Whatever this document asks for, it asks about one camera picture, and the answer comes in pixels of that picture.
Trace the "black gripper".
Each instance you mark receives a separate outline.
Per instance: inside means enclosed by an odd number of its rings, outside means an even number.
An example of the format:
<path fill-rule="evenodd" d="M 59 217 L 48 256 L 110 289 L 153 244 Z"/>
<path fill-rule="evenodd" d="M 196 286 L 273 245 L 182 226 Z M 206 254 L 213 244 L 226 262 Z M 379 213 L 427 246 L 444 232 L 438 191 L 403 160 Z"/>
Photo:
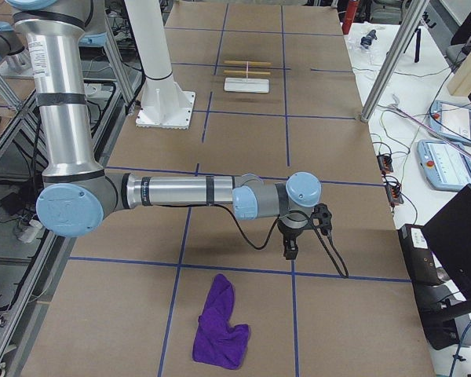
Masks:
<path fill-rule="evenodd" d="M 278 229 L 283 236 L 283 256 L 286 260 L 295 260 L 298 256 L 298 237 L 308 228 L 302 224 L 298 227 L 289 226 L 284 220 L 278 220 Z"/>

